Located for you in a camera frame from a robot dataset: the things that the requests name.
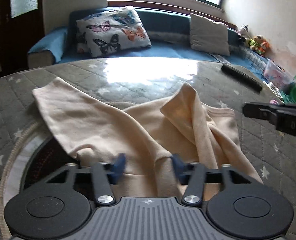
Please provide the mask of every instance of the orange butterfly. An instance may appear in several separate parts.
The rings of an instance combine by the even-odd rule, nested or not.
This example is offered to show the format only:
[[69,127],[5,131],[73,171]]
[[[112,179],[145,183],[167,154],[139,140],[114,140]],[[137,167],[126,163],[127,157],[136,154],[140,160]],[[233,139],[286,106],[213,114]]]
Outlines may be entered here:
[[130,31],[130,30],[122,30],[122,31],[123,31],[124,34],[127,35],[128,40],[130,40],[130,41],[134,41],[136,36],[138,36],[141,39],[146,38],[146,35],[144,33],[144,29],[142,27],[140,27],[140,26],[137,28],[136,32]]

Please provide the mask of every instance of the white pillow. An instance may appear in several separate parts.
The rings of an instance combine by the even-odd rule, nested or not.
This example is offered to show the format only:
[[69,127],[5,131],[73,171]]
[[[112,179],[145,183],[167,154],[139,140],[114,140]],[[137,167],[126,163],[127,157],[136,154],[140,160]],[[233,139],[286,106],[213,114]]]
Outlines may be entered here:
[[81,33],[85,32],[86,45],[92,57],[151,46],[133,6],[104,11],[100,16],[77,21],[77,26]]
[[190,15],[191,48],[207,53],[230,56],[227,25],[193,13]]

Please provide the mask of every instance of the pink butterfly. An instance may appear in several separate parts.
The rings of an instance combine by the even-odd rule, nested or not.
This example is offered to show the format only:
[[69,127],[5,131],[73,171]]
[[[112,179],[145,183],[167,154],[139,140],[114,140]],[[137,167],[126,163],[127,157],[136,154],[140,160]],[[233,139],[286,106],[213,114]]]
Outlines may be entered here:
[[87,28],[92,30],[95,33],[107,32],[111,29],[109,22],[110,21],[105,21],[102,24],[95,23],[94,25],[88,25]]

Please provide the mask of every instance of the black remote control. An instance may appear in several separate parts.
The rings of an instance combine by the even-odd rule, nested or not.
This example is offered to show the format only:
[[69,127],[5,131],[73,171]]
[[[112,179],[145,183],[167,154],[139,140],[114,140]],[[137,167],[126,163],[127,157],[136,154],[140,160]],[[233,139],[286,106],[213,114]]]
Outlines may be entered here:
[[245,73],[241,72],[240,70],[232,67],[231,65],[228,64],[223,64],[221,67],[221,70],[230,75],[235,77],[236,79],[240,80],[241,82],[245,83],[247,86],[251,87],[252,89],[254,89],[257,92],[261,92],[262,90],[262,85],[260,82],[258,82],[257,80],[255,80],[252,77],[249,77],[248,75],[246,75]]

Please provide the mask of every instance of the silver screw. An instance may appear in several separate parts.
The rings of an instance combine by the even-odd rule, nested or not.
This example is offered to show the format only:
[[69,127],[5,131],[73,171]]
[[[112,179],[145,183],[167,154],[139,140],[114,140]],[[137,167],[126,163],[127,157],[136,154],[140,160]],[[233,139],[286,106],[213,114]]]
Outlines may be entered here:
[[184,200],[190,204],[194,204],[200,201],[200,198],[195,195],[189,195],[184,198]]
[[100,203],[108,204],[113,201],[113,197],[109,195],[103,195],[103,196],[100,196],[97,200]]

